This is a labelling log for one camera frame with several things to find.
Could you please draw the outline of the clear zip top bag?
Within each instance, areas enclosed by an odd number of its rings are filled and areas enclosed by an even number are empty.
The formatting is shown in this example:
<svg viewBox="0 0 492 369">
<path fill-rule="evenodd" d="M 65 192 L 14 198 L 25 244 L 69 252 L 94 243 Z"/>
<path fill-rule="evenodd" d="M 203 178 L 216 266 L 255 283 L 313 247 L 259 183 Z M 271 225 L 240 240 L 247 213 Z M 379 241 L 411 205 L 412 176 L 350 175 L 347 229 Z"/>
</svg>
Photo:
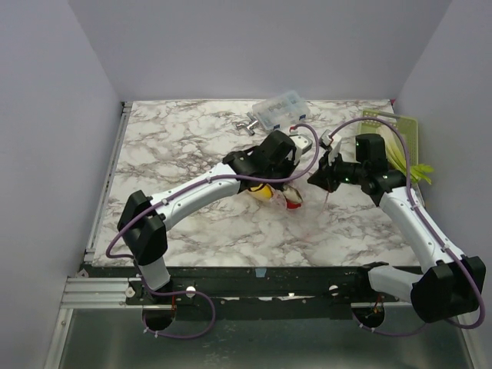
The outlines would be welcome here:
<svg viewBox="0 0 492 369">
<path fill-rule="evenodd" d="M 262 182 L 247 188 L 245 193 L 253 198 L 260 207 L 269 211 L 301 213 L 312 208 L 292 181 L 280 183 L 279 188 Z"/>
</svg>

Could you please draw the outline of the green fake lettuce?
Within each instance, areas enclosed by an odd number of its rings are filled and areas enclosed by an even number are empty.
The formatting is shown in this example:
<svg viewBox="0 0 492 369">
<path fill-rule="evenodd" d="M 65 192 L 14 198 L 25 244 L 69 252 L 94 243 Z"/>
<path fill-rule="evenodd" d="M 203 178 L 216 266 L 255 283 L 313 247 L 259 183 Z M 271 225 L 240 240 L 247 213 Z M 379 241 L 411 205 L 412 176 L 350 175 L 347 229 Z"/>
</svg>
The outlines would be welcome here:
<svg viewBox="0 0 492 369">
<path fill-rule="evenodd" d="M 386 156 L 390 164 L 402 173 L 407 173 L 407 162 L 401 141 L 392 130 L 387 126 L 380 126 L 377 129 L 377 133 L 384 139 Z M 434 168 L 426 164 L 417 164 L 410 166 L 411 181 L 418 183 L 419 181 L 426 181 L 429 185 L 432 184 L 432 180 L 429 176 L 434 171 Z"/>
</svg>

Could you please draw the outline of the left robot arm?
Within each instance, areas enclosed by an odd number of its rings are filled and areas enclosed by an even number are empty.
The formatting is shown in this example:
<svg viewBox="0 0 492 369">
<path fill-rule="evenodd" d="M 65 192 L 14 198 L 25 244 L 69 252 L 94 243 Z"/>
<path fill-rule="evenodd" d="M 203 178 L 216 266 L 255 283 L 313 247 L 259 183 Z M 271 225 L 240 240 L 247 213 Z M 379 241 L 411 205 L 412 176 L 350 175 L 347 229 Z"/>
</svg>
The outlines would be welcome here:
<svg viewBox="0 0 492 369">
<path fill-rule="evenodd" d="M 260 178 L 274 180 L 270 186 L 282 189 L 279 181 L 293 174 L 312 145 L 303 135 L 273 131 L 259 145 L 228 153 L 206 173 L 181 186 L 151 196 L 143 191 L 131 194 L 117 229 L 146 281 L 145 296 L 155 304 L 170 296 L 171 276 L 164 258 L 169 230 L 215 201 L 259 187 Z"/>
</svg>

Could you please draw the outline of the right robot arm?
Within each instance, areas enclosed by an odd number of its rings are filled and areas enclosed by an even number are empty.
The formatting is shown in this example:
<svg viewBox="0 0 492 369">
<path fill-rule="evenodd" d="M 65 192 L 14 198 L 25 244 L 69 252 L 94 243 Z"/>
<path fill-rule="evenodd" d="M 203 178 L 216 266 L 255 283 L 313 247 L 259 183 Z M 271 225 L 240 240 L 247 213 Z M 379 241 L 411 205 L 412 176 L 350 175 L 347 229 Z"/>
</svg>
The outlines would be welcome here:
<svg viewBox="0 0 492 369">
<path fill-rule="evenodd" d="M 355 295 L 371 301 L 380 293 L 389 294 L 410 303 L 426 323 L 482 312 L 484 263 L 466 256 L 439 229 L 407 187 L 406 176 L 390 167 L 384 139 L 378 134 L 358 135 L 355 162 L 343 160 L 340 146 L 339 135 L 323 133 L 321 147 L 326 152 L 308 183 L 329 193 L 342 184 L 359 186 L 401 231 L 422 270 L 414 274 L 384 262 L 366 264 L 357 270 Z"/>
</svg>

